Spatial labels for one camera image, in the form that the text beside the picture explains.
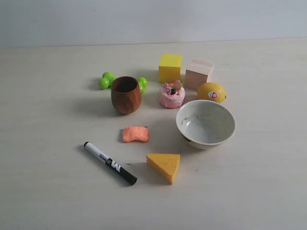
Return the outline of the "orange soft putty piece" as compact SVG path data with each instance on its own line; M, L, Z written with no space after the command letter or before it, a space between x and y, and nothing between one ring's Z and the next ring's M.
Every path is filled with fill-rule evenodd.
M127 126L122 131L122 139L124 142L149 140L149 130L145 126Z

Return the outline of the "pink toy cake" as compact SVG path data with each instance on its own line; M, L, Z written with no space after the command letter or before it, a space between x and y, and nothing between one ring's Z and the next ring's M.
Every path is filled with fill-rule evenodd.
M166 108L177 108L183 104L185 89L180 80L164 82L159 91L159 102Z

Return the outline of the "brown wooden cup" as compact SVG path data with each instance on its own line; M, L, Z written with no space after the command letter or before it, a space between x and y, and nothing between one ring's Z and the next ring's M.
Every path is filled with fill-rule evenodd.
M138 110L142 102L138 81L130 76L116 78L111 85L111 102L115 110L124 115Z

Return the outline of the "yellow cube block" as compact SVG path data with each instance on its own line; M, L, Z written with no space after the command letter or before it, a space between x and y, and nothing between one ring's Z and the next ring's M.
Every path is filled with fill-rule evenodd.
M179 80L181 72L182 56L175 54L162 54L159 63L160 83Z

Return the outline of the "yellow cheese wedge toy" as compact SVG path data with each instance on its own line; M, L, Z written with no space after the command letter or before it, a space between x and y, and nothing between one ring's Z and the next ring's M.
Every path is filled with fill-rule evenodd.
M180 166L179 154L149 153L146 162L161 174L170 184L173 184Z

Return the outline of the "white ceramic bowl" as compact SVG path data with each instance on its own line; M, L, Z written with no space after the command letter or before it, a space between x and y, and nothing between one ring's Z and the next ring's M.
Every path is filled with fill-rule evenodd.
M185 141L202 150L225 143L236 130L232 113L223 105L209 100L185 103L178 110L175 121Z

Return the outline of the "green plastic dumbbell toy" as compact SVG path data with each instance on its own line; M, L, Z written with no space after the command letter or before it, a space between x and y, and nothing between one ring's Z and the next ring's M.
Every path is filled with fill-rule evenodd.
M104 90L104 89L107 89L107 88L110 88L111 87L111 84L113 83L113 81L116 79L115 75L110 72L110 71L107 71L107 72L104 72L102 74L102 78L98 81L98 85L99 87ZM145 91L145 88L147 87L148 85L148 81L146 78L144 77L139 77L137 79L138 83L139 83L139 87L140 87L140 90L141 90L141 93L144 93Z

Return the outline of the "plain wooden cube block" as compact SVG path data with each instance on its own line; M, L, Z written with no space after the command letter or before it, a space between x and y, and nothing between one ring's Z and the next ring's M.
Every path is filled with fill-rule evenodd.
M200 59L192 60L186 68L184 85L190 89L198 89L202 84L210 82L214 63Z

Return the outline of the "yellow lemon with sticker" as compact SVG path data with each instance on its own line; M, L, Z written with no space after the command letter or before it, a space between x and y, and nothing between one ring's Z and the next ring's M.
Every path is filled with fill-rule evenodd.
M222 85L215 82L207 82L197 89L199 100L210 100L222 103L226 99L226 91Z

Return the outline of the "black white marker pen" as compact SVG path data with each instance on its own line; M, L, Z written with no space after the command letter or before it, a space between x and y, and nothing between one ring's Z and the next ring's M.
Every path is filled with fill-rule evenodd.
M134 185L137 182L137 177L132 175L130 172L125 170L121 165L119 165L112 158L103 153L99 148L93 145L91 142L85 142L84 148L89 151L92 155L97 157L101 162L111 168L113 171L118 173L126 182L130 185Z

